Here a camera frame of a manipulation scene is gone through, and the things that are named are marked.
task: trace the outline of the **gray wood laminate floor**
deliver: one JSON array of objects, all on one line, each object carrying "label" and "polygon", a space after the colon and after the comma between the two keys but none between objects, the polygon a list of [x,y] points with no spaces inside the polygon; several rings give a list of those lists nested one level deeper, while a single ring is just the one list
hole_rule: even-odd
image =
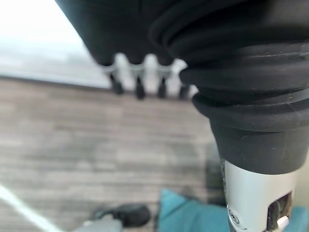
[{"label": "gray wood laminate floor", "polygon": [[[162,188],[222,198],[209,122],[190,102],[0,79],[0,153],[0,185],[67,232],[102,204],[155,214]],[[42,230],[0,199],[2,231]]]}]

